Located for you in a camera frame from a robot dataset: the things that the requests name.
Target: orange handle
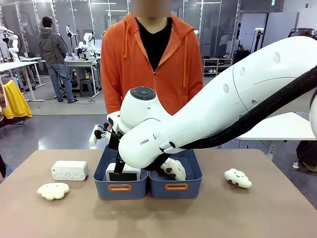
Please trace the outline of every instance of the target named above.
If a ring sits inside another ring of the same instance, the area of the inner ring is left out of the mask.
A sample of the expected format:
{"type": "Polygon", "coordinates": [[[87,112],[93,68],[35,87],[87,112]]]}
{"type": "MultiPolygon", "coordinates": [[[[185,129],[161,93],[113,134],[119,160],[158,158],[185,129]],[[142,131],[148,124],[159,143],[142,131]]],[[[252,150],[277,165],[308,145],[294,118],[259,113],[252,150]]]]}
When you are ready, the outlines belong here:
{"type": "Polygon", "coordinates": [[[110,184],[108,189],[111,192],[128,192],[132,190],[132,186],[129,184],[110,184]]]}
{"type": "Polygon", "coordinates": [[[168,183],[165,185],[165,190],[169,191],[184,191],[188,189],[188,184],[186,183],[168,183]]]}

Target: ceiling light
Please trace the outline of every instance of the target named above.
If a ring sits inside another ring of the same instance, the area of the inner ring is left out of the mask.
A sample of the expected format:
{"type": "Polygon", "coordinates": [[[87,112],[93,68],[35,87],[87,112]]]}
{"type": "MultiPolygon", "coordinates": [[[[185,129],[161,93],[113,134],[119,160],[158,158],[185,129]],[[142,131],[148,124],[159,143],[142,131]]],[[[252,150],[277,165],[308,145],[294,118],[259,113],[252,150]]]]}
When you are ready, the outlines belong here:
{"type": "Polygon", "coordinates": [[[196,4],[220,4],[220,1],[215,1],[215,2],[197,2],[196,4]]]}
{"type": "Polygon", "coordinates": [[[117,4],[116,2],[101,2],[101,3],[103,3],[103,4],[117,4]]]}
{"type": "Polygon", "coordinates": [[[106,10],[106,11],[127,11],[127,10],[106,10]]]}
{"type": "Polygon", "coordinates": [[[106,3],[106,2],[92,2],[91,4],[116,4],[115,2],[112,3],[106,3]]]}

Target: black shirt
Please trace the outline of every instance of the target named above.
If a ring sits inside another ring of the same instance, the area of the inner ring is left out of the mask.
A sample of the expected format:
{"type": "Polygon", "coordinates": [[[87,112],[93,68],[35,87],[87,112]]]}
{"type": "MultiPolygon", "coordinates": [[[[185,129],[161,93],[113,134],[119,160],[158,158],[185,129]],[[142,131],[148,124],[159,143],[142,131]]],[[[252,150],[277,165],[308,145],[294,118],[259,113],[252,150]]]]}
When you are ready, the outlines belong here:
{"type": "Polygon", "coordinates": [[[147,31],[147,29],[137,20],[140,37],[143,46],[148,54],[150,64],[153,71],[156,71],[159,65],[159,61],[162,58],[165,49],[168,45],[170,34],[172,32],[172,18],[167,18],[167,25],[160,31],[152,34],[147,31]]]}

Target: white desk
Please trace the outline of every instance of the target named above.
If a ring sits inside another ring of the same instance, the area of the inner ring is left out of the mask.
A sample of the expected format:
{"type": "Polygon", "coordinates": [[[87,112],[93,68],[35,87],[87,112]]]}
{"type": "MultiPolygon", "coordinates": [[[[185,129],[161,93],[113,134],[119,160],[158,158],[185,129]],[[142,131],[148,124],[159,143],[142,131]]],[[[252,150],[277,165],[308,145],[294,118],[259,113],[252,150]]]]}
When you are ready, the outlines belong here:
{"type": "Polygon", "coordinates": [[[24,59],[21,59],[21,61],[36,61],[40,59],[41,57],[33,57],[33,58],[24,58],[24,59]]]}
{"type": "Polygon", "coordinates": [[[40,76],[39,76],[39,72],[38,72],[36,63],[37,62],[34,62],[34,61],[0,63],[0,72],[7,71],[7,70],[12,70],[12,69],[15,69],[15,68],[22,68],[23,75],[24,75],[24,77],[25,77],[25,79],[26,79],[26,81],[28,83],[28,86],[29,86],[29,89],[30,89],[30,93],[31,93],[31,97],[32,97],[31,100],[26,100],[27,102],[43,102],[44,101],[44,100],[41,100],[41,99],[35,99],[34,93],[33,93],[33,89],[32,89],[32,85],[31,85],[30,78],[29,78],[28,71],[27,71],[27,67],[29,67],[30,65],[34,64],[34,67],[36,69],[37,77],[38,77],[38,79],[40,81],[40,76]]]}
{"type": "Polygon", "coordinates": [[[96,90],[96,81],[95,81],[95,74],[93,65],[96,64],[96,60],[89,59],[76,59],[76,60],[69,60],[65,59],[65,63],[67,67],[75,67],[75,68],[90,68],[93,77],[93,86],[94,86],[94,95],[91,98],[95,98],[100,92],[96,90]]]}
{"type": "Polygon", "coordinates": [[[268,141],[267,156],[272,160],[277,141],[317,140],[310,122],[295,113],[285,113],[264,119],[252,130],[238,137],[240,140],[268,141]]]}

